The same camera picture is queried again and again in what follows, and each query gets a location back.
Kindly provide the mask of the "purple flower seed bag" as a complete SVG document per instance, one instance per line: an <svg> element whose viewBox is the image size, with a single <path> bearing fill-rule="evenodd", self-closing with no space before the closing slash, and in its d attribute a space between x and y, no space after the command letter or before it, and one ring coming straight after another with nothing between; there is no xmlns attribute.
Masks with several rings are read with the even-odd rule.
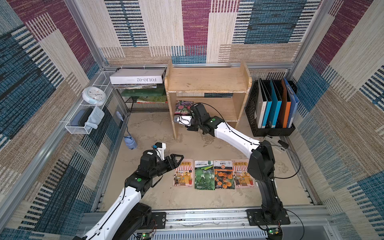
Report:
<svg viewBox="0 0 384 240"><path fill-rule="evenodd" d="M194 102L190 101L177 101L175 106L175 115L177 116L190 116L191 115L191 106Z"/></svg>

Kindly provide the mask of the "green melon seed bag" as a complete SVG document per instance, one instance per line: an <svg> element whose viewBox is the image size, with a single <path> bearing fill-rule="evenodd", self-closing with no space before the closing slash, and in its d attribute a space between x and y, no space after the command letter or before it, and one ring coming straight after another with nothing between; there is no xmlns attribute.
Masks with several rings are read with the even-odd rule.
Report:
<svg viewBox="0 0 384 240"><path fill-rule="evenodd" d="M215 173L213 161L195 161L195 189L215 190Z"/></svg>

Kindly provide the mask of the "orange marigold seed bag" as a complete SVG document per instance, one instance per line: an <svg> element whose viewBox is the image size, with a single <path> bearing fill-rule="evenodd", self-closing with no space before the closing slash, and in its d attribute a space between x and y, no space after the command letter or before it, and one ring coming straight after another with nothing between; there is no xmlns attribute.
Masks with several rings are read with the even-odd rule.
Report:
<svg viewBox="0 0 384 240"><path fill-rule="evenodd" d="M214 161L215 189L234 190L233 162L227 160Z"/></svg>

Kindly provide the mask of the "pink flower shop seed bag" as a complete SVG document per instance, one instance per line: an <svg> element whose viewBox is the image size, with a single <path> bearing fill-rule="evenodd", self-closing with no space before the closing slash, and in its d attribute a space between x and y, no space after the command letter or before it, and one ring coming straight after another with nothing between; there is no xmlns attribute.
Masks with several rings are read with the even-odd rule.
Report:
<svg viewBox="0 0 384 240"><path fill-rule="evenodd" d="M255 188L258 184L248 173L249 160L232 160L236 188Z"/></svg>

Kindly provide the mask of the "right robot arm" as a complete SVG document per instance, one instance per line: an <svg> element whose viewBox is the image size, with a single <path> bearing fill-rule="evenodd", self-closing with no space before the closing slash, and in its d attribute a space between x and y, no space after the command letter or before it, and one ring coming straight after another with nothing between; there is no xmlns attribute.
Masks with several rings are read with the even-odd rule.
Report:
<svg viewBox="0 0 384 240"><path fill-rule="evenodd" d="M232 128L222 118L211 117L204 103L190 108L191 126L204 134L221 139L242 152L248 159L248 173L259 185L262 197L262 223L267 225L290 224L291 221L281 202L275 184L275 157L268 141L257 141Z"/></svg>

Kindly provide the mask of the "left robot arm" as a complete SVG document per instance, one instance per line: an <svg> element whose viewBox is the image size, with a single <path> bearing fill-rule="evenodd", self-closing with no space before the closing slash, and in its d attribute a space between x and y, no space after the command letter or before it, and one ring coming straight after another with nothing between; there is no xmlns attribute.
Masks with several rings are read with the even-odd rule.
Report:
<svg viewBox="0 0 384 240"><path fill-rule="evenodd" d="M160 158L157 150L146 150L137 170L126 178L124 188L104 216L83 237L75 240L128 240L142 226L151 224L152 208L140 203L153 188L153 178L162 177L181 164L183 155L171 154Z"/></svg>

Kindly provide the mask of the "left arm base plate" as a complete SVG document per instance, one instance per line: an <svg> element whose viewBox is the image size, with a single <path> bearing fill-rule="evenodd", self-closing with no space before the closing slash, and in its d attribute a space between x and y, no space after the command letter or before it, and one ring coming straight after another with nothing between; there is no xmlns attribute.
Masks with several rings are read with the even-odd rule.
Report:
<svg viewBox="0 0 384 240"><path fill-rule="evenodd" d="M150 214L134 212L128 214L122 226L126 230L164 229L166 220L166 212L151 212Z"/></svg>

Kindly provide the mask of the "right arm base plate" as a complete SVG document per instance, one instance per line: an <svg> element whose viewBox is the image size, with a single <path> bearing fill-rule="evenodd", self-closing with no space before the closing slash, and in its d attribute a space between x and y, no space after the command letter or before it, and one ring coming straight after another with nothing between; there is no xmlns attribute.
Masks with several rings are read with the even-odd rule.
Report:
<svg viewBox="0 0 384 240"><path fill-rule="evenodd" d="M285 209L271 214L263 209L247 209L246 214L250 226L290 225L291 221Z"/></svg>

